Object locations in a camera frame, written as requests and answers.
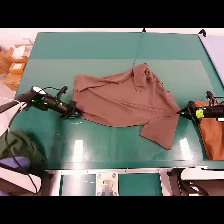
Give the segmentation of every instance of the black cable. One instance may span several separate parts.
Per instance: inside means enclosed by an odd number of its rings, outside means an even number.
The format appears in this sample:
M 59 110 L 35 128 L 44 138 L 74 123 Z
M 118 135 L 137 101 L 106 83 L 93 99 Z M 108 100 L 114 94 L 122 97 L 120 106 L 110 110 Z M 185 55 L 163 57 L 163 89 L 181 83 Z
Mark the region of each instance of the black cable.
M 45 87 L 45 88 L 41 89 L 39 92 L 41 92 L 41 91 L 44 90 L 44 89 L 55 89 L 55 90 L 60 90 L 60 89 L 57 89 L 57 88 L 54 88 L 54 87 L 49 86 L 49 87 Z M 12 119 L 11 119 L 11 121 L 9 122 L 8 128 L 11 126 L 13 119 L 15 118 L 15 116 L 16 116 L 19 112 L 20 112 L 20 110 L 18 110 L 18 111 L 14 114 L 14 116 L 13 116 Z M 35 188 L 35 191 L 36 191 L 36 192 L 35 192 L 35 195 L 38 196 L 37 186 L 35 185 L 35 183 L 34 183 L 32 177 L 31 177 L 31 176 L 29 175 L 29 173 L 24 169 L 24 167 L 22 167 L 22 166 L 20 165 L 20 163 L 16 160 L 15 156 L 13 155 L 13 153 L 12 153 L 12 151 L 11 151 L 11 149 L 10 149 L 10 145 L 9 145 L 9 143 L 8 143 L 8 139 L 7 139 L 7 137 L 8 137 L 8 132 L 9 132 L 9 131 L 8 131 L 8 129 L 7 129 L 7 130 L 5 131 L 5 144 L 6 144 L 6 148 L 8 149 L 9 154 L 11 155 L 12 159 L 14 160 L 14 162 L 19 166 L 19 168 L 24 172 L 24 174 L 26 174 L 26 175 L 29 177 L 31 183 L 33 184 L 33 186 L 34 186 L 34 188 Z

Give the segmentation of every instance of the folded garment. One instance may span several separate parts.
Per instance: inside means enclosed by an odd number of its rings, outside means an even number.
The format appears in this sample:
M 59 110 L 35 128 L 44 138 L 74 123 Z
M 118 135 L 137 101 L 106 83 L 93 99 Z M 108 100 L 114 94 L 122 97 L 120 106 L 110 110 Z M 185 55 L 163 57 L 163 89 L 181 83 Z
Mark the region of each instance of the folded garment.
M 208 106 L 208 102 L 195 101 L 196 106 Z M 224 123 L 216 118 L 205 118 L 198 125 L 206 154 L 211 160 L 224 160 Z
M 147 64 L 103 77 L 77 75 L 73 100 L 84 119 L 114 127 L 144 125 L 141 136 L 172 147 L 180 108 Z

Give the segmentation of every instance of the table surface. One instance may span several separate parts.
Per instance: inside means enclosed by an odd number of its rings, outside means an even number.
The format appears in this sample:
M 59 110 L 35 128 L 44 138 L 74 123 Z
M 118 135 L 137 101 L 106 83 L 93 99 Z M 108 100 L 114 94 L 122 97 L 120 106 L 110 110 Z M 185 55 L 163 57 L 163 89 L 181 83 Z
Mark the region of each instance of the table surface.
M 69 102 L 75 74 L 122 72 L 132 66 L 135 58 L 136 64 L 150 64 L 158 77 L 165 79 L 165 87 L 170 85 L 175 98 L 179 97 L 178 104 L 184 102 L 184 105 L 190 97 L 189 100 L 194 100 L 195 93 L 197 99 L 203 99 L 206 88 L 224 95 L 216 70 L 197 35 L 159 33 L 39 33 L 17 94 L 28 91 L 32 85 L 42 88 L 67 85 L 69 91 L 62 100 Z M 176 68 L 176 73 L 165 76 L 164 71 L 171 68 Z M 183 77 L 176 80 L 178 71 L 185 78 L 189 76 L 190 81 Z M 185 91 L 178 92 L 181 88 L 177 83 L 181 82 L 192 83 L 192 89 L 186 92 L 185 87 Z M 37 141 L 47 157 L 47 169 L 224 167 L 222 161 L 207 159 L 197 128 L 183 118 L 170 151 L 140 137 L 141 126 L 113 128 L 81 118 L 62 120 L 54 111 L 35 108 L 17 115 L 12 129 L 22 129 Z M 83 144 L 78 148 L 77 140 Z M 180 140 L 182 144 L 183 140 L 189 143 L 190 158 L 181 153 Z

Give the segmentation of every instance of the yellow label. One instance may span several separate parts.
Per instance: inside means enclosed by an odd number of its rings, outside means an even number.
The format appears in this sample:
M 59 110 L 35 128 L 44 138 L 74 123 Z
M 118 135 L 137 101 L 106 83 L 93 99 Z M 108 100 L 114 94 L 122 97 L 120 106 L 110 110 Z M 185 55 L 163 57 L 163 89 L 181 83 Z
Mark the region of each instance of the yellow label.
M 196 117 L 197 118 L 203 118 L 204 117 L 204 111 L 203 110 L 196 110 Z

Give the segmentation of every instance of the green table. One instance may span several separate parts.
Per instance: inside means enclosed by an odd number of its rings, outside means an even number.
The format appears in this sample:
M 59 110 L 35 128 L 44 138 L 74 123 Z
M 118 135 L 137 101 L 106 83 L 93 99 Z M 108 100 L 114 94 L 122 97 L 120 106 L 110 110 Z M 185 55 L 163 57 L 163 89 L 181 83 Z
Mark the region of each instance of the green table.
M 17 94 L 28 91 L 32 85 L 42 88 L 67 85 L 69 91 L 62 100 L 69 102 L 75 74 L 107 75 L 125 71 L 135 58 L 136 64 L 146 60 L 200 60 L 207 73 L 205 82 L 216 94 L 224 95 L 216 70 L 197 35 L 159 33 L 39 33 Z M 48 160 L 46 169 L 198 165 L 224 168 L 224 162 L 207 159 L 197 128 L 185 119 L 180 119 L 176 144 L 170 151 L 140 137 L 140 126 L 112 128 L 82 119 L 62 120 L 54 111 L 35 108 L 20 113 L 12 129 L 23 129 L 39 143 Z M 180 154 L 181 139 L 187 139 L 190 144 L 193 155 L 190 160 Z M 82 141 L 78 150 L 77 141 Z

